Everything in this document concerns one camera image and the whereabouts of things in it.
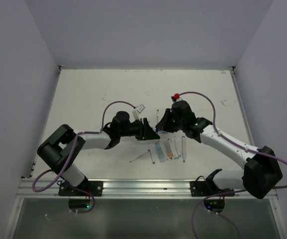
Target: white board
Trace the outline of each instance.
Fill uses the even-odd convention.
[[[146,109],[141,116],[147,117],[154,127],[157,109],[161,119],[165,108],[171,107],[171,96],[185,91],[198,91],[210,97],[217,110],[217,126],[249,143],[230,73],[219,70],[63,70],[43,140],[64,123],[73,129],[98,131],[104,108],[118,100],[136,106],[144,104]],[[184,95],[183,99],[190,104],[196,117],[212,120],[207,100],[197,95]],[[105,123],[120,110],[132,115],[130,106],[115,104],[107,111]],[[174,135],[181,139],[183,133],[161,134],[161,138],[166,140]],[[148,153],[130,162],[147,151],[148,142],[124,137],[110,150],[81,151],[74,163],[88,178],[94,179],[193,179],[200,175],[206,177],[218,168],[240,170],[231,159],[192,139],[187,139],[185,163],[181,158],[161,163],[155,155],[156,164],[152,164]],[[38,158],[33,177],[47,169],[49,167]]]

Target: red cap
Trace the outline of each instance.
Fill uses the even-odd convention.
[[[177,100],[178,98],[180,98],[180,94],[178,94],[178,93],[174,94],[174,99]]]

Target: gray wall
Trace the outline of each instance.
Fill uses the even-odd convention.
[[[287,160],[287,1],[275,0],[236,68],[257,145]],[[287,168],[280,184],[287,183]],[[279,190],[287,224],[287,189]]]
[[[23,0],[0,0],[0,238],[31,166],[57,66]]]
[[[272,0],[26,0],[60,65],[235,66]]]

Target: black mounting bracket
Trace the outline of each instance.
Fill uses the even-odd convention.
[[[214,172],[212,172],[205,180],[198,181],[196,179],[195,181],[190,182],[190,191],[192,197],[207,197],[213,194],[217,193],[223,193],[223,192],[230,192],[233,191],[232,189],[219,189],[215,183],[213,182],[214,176],[221,171],[222,169],[216,169]],[[226,194],[225,197],[233,197],[235,196],[234,191],[232,193]]]
[[[82,189],[89,191],[94,197],[101,197],[102,196],[102,190],[103,190],[103,182],[102,181],[87,181],[87,188],[88,189]],[[66,181],[61,182],[59,184],[59,196],[68,196],[68,197],[76,197],[76,196],[86,196],[84,193],[77,192],[73,188],[70,187],[69,183]]]

